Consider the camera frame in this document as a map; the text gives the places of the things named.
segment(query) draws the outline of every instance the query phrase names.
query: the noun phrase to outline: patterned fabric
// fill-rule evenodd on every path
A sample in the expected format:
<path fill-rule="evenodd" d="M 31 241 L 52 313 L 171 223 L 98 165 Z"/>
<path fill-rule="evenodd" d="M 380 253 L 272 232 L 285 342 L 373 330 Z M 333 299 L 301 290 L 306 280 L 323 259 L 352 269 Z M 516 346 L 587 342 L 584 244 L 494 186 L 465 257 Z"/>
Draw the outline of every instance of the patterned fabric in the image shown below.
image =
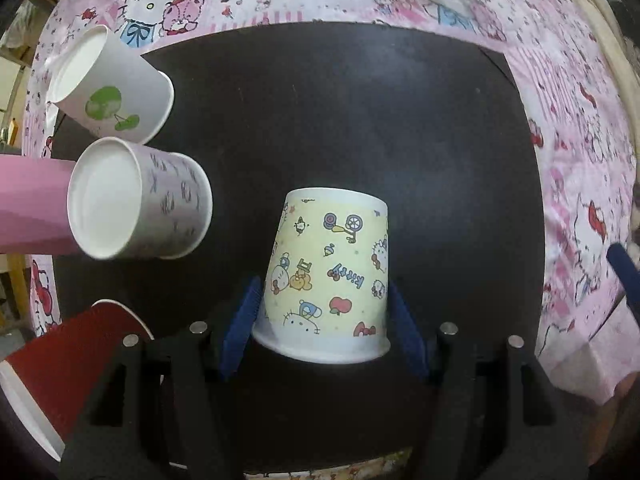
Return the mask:
<path fill-rule="evenodd" d="M 636 164 L 616 86 L 571 0 L 60 0 L 31 72 L 24 154 L 50 156 L 51 63 L 91 25 L 107 25 L 142 54 L 224 30 L 313 20 L 418 28 L 506 56 L 540 170 L 546 263 L 536 354 L 553 369 L 598 331 L 620 290 L 605 254 L 626 240 Z M 51 259 L 34 261 L 52 290 Z M 39 301 L 32 295 L 35 319 Z M 637 351 L 621 343 L 620 352 Z"/>

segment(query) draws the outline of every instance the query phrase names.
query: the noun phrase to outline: hello kitty tablecloth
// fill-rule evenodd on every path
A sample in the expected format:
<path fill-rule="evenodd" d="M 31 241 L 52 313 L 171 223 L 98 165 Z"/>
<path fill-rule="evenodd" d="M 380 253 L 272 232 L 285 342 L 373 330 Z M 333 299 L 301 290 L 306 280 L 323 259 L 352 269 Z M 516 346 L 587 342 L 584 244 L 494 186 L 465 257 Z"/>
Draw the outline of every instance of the hello kitty tablecloth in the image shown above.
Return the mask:
<path fill-rule="evenodd" d="M 605 254 L 610 243 L 626 240 L 635 176 L 615 84 L 571 0 L 60 0 L 31 71 L 24 155 L 50 156 L 57 113 L 47 103 L 51 62 L 96 23 L 142 54 L 204 34 L 313 20 L 418 28 L 506 56 L 543 193 L 546 264 L 536 355 L 547 371 L 556 368 L 598 331 L 620 291 Z M 51 258 L 33 261 L 31 308 L 43 333 L 61 320 Z M 616 351 L 639 352 L 622 341 Z"/>

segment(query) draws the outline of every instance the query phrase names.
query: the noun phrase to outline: yellow paper cup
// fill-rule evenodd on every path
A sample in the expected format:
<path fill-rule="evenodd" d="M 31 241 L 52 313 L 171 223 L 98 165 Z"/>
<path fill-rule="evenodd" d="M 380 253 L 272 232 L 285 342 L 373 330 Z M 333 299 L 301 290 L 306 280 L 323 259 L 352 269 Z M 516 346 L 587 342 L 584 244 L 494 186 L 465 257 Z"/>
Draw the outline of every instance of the yellow paper cup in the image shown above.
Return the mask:
<path fill-rule="evenodd" d="M 390 348 L 387 289 L 386 204 L 345 189 L 296 189 L 282 208 L 252 334 L 301 361 L 370 361 Z"/>

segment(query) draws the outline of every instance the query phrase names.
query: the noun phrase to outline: black table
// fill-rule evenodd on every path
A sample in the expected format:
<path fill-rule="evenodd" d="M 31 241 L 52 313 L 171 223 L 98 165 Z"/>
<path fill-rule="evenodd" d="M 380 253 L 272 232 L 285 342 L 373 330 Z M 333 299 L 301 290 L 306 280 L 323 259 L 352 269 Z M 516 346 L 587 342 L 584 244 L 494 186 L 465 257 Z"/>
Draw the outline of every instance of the black table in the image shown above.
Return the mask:
<path fill-rule="evenodd" d="M 499 340 L 517 333 L 533 348 L 542 198 L 502 55 L 416 30 L 307 23 L 145 57 L 175 86 L 172 113 L 149 144 L 202 165 L 211 228 L 180 260 L 55 258 L 63 319 L 113 298 L 157 336 L 173 333 L 205 317 L 242 274 L 264 277 L 289 190 L 345 187 L 388 204 L 391 277 L 418 322 L 453 320 L 461 333 L 481 328 Z M 53 156 L 77 159 L 92 140 L 65 118 Z M 397 344 L 375 362 L 341 367 L 251 341 L 229 405 L 244 470 L 292 471 L 411 446 L 427 430 L 433 392 L 407 373 Z"/>

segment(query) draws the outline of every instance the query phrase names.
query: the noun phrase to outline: silver bolt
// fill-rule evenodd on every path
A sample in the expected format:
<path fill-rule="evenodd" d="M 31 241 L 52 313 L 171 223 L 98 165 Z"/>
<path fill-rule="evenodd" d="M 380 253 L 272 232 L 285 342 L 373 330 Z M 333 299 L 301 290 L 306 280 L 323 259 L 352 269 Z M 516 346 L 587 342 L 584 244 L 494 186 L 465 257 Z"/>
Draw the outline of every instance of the silver bolt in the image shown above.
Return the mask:
<path fill-rule="evenodd" d="M 194 321 L 189 325 L 192 334 L 202 334 L 206 329 L 207 324 L 204 321 Z"/>
<path fill-rule="evenodd" d="M 130 348 L 132 346 L 137 345 L 139 340 L 140 338 L 138 338 L 136 334 L 129 334 L 124 336 L 124 338 L 122 339 L 122 344 Z"/>
<path fill-rule="evenodd" d="M 510 335 L 507 341 L 514 348 L 522 348 L 524 346 L 524 339 L 519 335 Z"/>
<path fill-rule="evenodd" d="M 440 325 L 440 331 L 446 335 L 456 335 L 458 333 L 458 326 L 450 321 L 445 321 Z"/>

